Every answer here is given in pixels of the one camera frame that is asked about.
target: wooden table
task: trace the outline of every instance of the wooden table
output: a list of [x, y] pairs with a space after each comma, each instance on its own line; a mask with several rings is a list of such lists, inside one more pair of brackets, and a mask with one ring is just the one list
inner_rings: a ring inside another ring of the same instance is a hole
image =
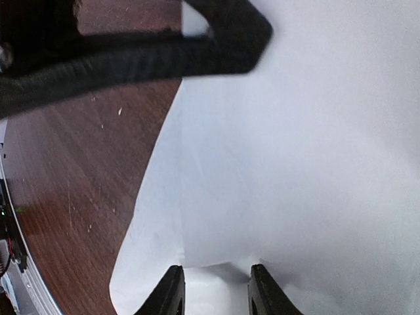
[[[179, 29], [180, 1], [84, 0], [79, 16], [84, 33]], [[116, 313], [112, 270], [178, 86], [108, 89], [9, 121], [2, 158], [10, 194], [66, 315]]]

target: wood grain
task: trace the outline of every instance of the wood grain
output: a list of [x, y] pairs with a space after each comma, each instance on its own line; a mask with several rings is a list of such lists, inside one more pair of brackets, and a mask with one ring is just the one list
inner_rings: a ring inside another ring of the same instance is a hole
[[[83, 33], [179, 29], [180, 1], [84, 0], [79, 20]], [[66, 315], [116, 313], [110, 277], [178, 87], [108, 89], [9, 121], [2, 158], [12, 200]]]

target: white sheet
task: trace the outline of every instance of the white sheet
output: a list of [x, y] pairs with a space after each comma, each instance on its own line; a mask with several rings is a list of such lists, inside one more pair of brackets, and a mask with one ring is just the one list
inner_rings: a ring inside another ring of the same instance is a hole
[[166, 119], [118, 314], [171, 264], [187, 315], [246, 314], [259, 259], [305, 314], [420, 314], [420, 3], [254, 2], [276, 29], [258, 70], [184, 80]]

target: white fabric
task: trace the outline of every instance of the white fabric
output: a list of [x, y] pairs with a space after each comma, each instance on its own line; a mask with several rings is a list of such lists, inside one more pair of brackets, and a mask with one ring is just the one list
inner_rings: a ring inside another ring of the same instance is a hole
[[187, 315], [246, 314], [259, 259], [306, 315], [420, 314], [420, 3], [254, 2], [276, 30], [257, 71], [184, 80], [166, 119], [118, 314], [171, 264]]

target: metal edge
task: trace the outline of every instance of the metal edge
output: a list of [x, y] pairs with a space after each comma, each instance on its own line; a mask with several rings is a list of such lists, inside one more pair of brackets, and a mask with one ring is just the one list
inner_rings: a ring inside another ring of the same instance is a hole
[[22, 281], [24, 282], [26, 289], [28, 291], [28, 294], [31, 297], [31, 300], [33, 304], [35, 305], [38, 313], [46, 314], [46, 315], [63, 315], [60, 308], [58, 307], [55, 300], [53, 299], [53, 296], [51, 295], [50, 291], [45, 285], [45, 282], [42, 279], [38, 271], [38, 268], [36, 267], [35, 262], [33, 261], [28, 245], [26, 244], [25, 237], [22, 233], [22, 229], [20, 228], [19, 220], [18, 220], [18, 217], [16, 216], [16, 211], [14, 209], [13, 202], [11, 200], [9, 187], [7, 185], [6, 174], [3, 168], [3, 161], [1, 158], [0, 158], [0, 172], [1, 172], [1, 176], [3, 177], [3, 180], [5, 181], [7, 196], [9, 198], [9, 202], [12, 207], [14, 219], [17, 223], [19, 233], [22, 237], [24, 246], [26, 248], [26, 252], [28, 253], [28, 268], [25, 270], [23, 274], [22, 273], [20, 274], [20, 277]]

